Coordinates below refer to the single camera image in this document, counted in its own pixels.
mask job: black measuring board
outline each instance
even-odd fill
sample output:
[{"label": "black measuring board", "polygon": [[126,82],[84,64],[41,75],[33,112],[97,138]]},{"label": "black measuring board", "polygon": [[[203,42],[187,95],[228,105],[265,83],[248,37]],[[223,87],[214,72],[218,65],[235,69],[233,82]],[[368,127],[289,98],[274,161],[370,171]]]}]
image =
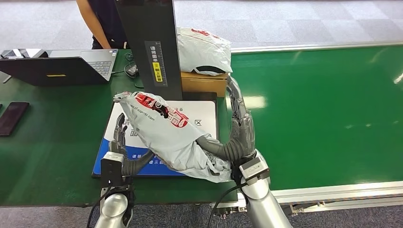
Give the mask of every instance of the black measuring board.
[{"label": "black measuring board", "polygon": [[115,4],[144,90],[165,100],[182,100],[173,1],[116,0]]}]

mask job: gray carpet floor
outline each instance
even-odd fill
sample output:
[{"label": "gray carpet floor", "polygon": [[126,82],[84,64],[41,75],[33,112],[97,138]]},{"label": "gray carpet floor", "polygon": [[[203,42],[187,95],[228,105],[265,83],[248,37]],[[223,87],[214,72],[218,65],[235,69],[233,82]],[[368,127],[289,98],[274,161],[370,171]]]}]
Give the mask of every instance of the gray carpet floor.
[{"label": "gray carpet floor", "polygon": [[[0,0],[0,50],[88,49],[91,33],[74,0]],[[233,47],[403,40],[402,0],[176,0],[177,26],[209,30]],[[81,228],[89,208],[1,208],[0,228]],[[136,206],[130,227],[205,227],[208,205]],[[401,228],[403,207],[315,212],[295,228]],[[212,227],[248,228],[244,213]]]},{"label": "gray carpet floor", "polygon": [[[5,208],[0,209],[0,228],[83,228],[90,208]],[[131,228],[204,228],[210,213],[209,205],[136,206]],[[98,218],[97,211],[92,221]],[[401,228],[401,206],[348,209],[303,213],[289,217],[294,228]],[[214,218],[212,228],[251,228],[246,213]]]}]

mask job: laptop keyboard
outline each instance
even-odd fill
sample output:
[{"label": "laptop keyboard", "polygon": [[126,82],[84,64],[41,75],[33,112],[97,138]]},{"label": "laptop keyboard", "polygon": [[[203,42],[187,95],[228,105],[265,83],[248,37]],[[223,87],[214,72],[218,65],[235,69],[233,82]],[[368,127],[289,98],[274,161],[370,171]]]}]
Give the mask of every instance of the laptop keyboard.
[{"label": "laptop keyboard", "polygon": [[112,62],[88,62],[90,66],[92,66],[100,75],[108,76],[109,68],[111,67]]}]

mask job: package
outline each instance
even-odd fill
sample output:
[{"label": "package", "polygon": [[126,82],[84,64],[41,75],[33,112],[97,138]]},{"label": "package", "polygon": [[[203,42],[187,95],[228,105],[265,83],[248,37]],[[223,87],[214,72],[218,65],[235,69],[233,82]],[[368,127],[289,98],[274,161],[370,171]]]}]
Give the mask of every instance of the package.
[{"label": "package", "polygon": [[204,151],[196,143],[210,134],[188,121],[185,114],[169,107],[160,96],[121,93],[114,96],[143,144],[171,169],[212,182],[230,181],[230,163]]},{"label": "package", "polygon": [[228,40],[194,28],[178,27],[176,32],[181,71],[212,76],[232,73]]},{"label": "package", "polygon": [[184,92],[215,92],[218,97],[225,97],[228,74],[217,76],[181,72]]}]

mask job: dark shirt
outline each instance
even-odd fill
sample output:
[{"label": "dark shirt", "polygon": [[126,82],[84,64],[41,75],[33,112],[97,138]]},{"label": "dark shirt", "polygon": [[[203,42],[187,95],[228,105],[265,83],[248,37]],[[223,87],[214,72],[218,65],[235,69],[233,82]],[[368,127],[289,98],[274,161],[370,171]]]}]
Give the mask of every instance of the dark shirt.
[{"label": "dark shirt", "polygon": [[116,43],[124,43],[127,38],[114,1],[88,0],[88,3],[98,18],[109,43],[112,39]]}]

